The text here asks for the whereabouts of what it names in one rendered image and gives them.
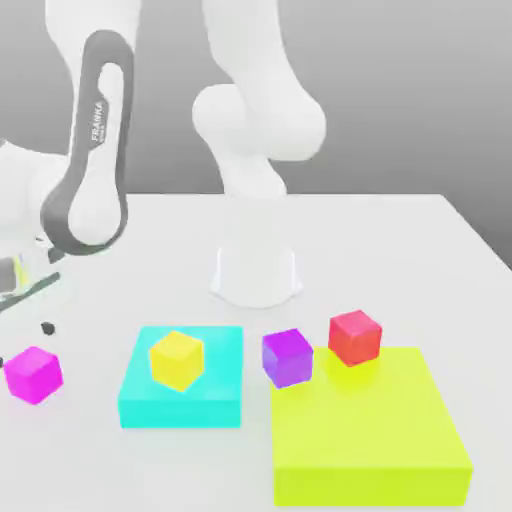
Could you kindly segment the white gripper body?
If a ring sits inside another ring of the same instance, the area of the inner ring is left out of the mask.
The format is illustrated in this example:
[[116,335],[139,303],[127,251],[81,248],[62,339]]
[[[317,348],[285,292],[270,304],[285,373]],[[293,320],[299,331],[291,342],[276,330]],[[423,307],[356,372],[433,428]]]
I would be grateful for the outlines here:
[[56,272],[27,292],[0,301],[0,345],[20,344],[31,337],[55,337],[64,294],[65,282]]

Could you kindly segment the small magenta cube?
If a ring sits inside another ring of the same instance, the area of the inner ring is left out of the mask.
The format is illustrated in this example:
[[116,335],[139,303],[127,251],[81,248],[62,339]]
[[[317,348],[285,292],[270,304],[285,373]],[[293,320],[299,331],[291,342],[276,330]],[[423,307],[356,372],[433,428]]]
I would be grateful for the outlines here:
[[63,385],[58,357],[31,346],[4,365],[9,392],[29,404],[36,405]]

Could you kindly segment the small yellow cube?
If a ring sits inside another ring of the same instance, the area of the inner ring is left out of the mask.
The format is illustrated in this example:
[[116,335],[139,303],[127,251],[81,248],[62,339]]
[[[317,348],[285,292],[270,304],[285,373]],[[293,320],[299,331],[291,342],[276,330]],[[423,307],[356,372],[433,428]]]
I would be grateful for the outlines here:
[[204,343],[171,331],[150,348],[149,358],[155,382],[185,392],[204,372]]

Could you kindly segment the small purple cube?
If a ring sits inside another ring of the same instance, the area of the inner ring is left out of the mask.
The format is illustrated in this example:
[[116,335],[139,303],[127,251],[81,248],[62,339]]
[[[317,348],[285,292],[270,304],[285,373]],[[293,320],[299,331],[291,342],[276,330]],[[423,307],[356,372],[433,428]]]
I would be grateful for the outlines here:
[[309,381],[313,354],[312,346],[298,329],[263,336],[263,369],[277,389]]

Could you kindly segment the small red cube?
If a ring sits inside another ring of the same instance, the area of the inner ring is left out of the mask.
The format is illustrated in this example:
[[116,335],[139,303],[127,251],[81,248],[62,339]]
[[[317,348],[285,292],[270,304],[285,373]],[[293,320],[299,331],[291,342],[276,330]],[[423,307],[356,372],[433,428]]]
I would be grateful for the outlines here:
[[329,323],[328,348],[348,367],[379,356],[382,327],[362,310],[334,316]]

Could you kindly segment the large cyan box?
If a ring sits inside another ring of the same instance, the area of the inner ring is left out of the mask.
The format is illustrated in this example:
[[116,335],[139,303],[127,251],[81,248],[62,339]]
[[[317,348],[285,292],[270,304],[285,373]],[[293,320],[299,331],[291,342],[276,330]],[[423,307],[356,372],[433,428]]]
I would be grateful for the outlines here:
[[[172,331],[204,342],[204,373],[184,392],[151,376],[150,348]],[[240,326],[145,326],[118,394],[123,428],[238,428],[244,336]]]

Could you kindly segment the large lime yellow box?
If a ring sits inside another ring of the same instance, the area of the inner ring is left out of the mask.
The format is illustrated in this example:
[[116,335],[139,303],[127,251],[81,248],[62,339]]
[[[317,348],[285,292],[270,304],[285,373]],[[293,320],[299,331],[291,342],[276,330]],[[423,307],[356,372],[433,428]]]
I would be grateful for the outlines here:
[[270,396],[275,505],[464,505],[473,466],[419,348],[354,367],[317,348]]

